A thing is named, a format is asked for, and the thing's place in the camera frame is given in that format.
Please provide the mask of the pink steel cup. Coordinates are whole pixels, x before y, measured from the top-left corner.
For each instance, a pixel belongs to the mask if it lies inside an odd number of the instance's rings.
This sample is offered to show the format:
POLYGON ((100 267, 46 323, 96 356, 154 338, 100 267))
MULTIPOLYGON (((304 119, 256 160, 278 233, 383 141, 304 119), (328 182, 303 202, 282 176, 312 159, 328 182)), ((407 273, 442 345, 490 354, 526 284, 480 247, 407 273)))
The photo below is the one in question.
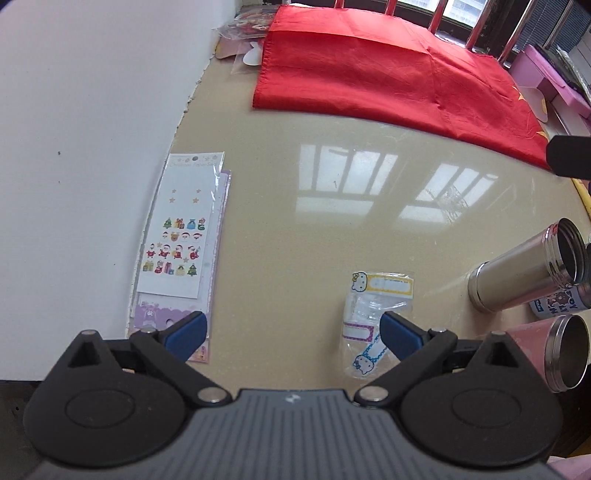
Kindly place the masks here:
POLYGON ((560 315, 512 327, 507 333, 553 393, 574 389, 583 380, 590 353, 590 337, 581 316, 560 315))

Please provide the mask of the blue white printed cup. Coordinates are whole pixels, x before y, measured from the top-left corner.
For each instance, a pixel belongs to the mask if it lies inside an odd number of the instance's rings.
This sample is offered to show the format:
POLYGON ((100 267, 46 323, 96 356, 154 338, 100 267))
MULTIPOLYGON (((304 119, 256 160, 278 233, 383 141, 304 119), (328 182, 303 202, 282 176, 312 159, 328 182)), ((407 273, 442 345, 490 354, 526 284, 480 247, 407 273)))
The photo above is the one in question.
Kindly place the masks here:
POLYGON ((585 282, 567 290, 533 300, 529 306, 539 319, 575 314, 590 309, 590 283, 585 282))

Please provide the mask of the silver steel thermos cup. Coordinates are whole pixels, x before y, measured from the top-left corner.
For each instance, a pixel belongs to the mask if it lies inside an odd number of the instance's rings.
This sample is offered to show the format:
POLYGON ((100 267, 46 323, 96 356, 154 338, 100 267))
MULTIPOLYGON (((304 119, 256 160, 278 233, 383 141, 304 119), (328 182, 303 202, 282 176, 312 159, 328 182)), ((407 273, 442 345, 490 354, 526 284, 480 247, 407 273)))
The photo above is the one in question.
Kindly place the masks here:
POLYGON ((495 313, 577 286, 588 269, 580 230, 562 218, 479 265, 469 276, 468 295, 475 308, 495 313))

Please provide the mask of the purple sticker sheet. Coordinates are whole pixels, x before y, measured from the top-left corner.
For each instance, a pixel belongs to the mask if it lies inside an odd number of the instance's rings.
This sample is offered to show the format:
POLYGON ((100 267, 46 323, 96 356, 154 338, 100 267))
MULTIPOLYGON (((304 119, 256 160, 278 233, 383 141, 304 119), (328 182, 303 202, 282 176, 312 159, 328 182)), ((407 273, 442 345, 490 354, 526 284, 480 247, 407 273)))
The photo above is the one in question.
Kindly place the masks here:
POLYGON ((135 292, 135 297, 130 307, 127 335, 131 335, 142 327, 152 327, 163 330, 165 326, 174 323, 187 313, 201 311, 207 317, 207 336, 204 344, 190 357, 192 363, 209 362, 209 337, 211 337, 211 314, 213 310, 213 296, 217 268, 219 246, 221 245, 221 232, 223 218, 228 203, 231 172, 222 170, 219 175, 217 201, 211 214, 211 226, 213 230, 206 235, 204 259, 200 274, 197 299, 172 297, 135 292))

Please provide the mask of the clear bag of name labels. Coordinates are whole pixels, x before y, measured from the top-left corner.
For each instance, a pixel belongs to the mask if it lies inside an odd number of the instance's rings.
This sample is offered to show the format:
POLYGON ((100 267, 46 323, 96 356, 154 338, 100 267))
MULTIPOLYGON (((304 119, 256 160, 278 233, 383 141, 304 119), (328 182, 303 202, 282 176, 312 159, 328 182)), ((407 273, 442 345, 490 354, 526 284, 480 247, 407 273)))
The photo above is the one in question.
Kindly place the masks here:
POLYGON ((409 316, 414 278, 405 273, 356 271, 342 318, 342 368, 358 380, 377 378, 399 363, 381 338, 387 311, 409 316))

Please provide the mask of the Christmas sticker sheet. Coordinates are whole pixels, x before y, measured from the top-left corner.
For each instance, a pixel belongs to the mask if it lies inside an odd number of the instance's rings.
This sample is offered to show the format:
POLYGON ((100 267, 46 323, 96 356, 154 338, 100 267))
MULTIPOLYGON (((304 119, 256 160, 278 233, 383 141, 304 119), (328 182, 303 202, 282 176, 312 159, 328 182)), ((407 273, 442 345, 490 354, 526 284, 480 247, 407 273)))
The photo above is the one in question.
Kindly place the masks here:
POLYGON ((197 297, 223 160, 222 152, 168 156, 147 223, 138 293, 197 297))

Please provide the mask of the black object at right edge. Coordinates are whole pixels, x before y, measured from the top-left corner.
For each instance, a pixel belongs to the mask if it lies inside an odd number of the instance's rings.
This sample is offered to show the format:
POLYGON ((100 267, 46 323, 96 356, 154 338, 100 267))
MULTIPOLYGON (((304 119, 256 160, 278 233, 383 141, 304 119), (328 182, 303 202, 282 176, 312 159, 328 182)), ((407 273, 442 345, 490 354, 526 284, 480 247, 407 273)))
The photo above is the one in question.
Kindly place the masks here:
POLYGON ((591 180, 591 138, 554 136, 546 147, 546 162, 560 177, 591 180))

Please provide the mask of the pink cardboard box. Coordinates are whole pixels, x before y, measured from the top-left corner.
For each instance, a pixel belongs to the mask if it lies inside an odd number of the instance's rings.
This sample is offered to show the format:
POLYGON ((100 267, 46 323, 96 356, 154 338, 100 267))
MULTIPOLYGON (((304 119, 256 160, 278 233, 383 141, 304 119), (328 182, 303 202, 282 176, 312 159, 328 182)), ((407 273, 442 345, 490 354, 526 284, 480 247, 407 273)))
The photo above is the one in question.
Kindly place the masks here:
POLYGON ((537 89, 552 107, 568 134, 590 135, 590 105, 571 88, 558 71, 533 46, 528 45, 513 61, 511 76, 519 87, 537 89))

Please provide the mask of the red cloth flag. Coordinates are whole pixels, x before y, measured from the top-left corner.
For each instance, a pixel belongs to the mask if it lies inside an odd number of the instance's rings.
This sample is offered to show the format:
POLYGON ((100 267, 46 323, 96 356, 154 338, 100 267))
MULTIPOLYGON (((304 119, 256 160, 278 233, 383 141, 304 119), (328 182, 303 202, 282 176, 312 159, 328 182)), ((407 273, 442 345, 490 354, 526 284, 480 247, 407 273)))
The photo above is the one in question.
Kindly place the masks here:
POLYGON ((493 57, 383 13, 280 7, 252 105, 399 125, 548 166, 548 136, 493 57))

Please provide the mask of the packaged stickers pile in corner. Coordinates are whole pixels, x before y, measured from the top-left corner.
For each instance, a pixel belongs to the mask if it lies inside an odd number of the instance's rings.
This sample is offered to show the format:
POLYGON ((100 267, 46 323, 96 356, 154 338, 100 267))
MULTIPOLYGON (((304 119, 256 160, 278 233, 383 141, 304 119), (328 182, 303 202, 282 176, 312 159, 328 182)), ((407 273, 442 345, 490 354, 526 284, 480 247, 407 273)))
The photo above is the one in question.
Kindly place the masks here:
POLYGON ((231 21, 217 30, 214 57, 231 65, 231 74, 249 74, 259 70, 263 44, 279 6, 243 7, 231 21))

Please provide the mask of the red window railing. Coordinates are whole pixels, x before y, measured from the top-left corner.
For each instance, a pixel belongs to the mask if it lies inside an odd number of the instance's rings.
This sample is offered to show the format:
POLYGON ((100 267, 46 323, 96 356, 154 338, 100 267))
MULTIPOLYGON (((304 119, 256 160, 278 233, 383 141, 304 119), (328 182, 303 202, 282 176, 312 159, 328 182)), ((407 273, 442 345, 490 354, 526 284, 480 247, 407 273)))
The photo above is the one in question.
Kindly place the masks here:
POLYGON ((450 1, 431 1, 434 10, 410 1, 355 1, 356 8, 402 16, 425 26, 433 35, 470 51, 487 53, 504 65, 515 56, 513 49, 537 1, 484 1, 473 25, 447 15, 450 1))

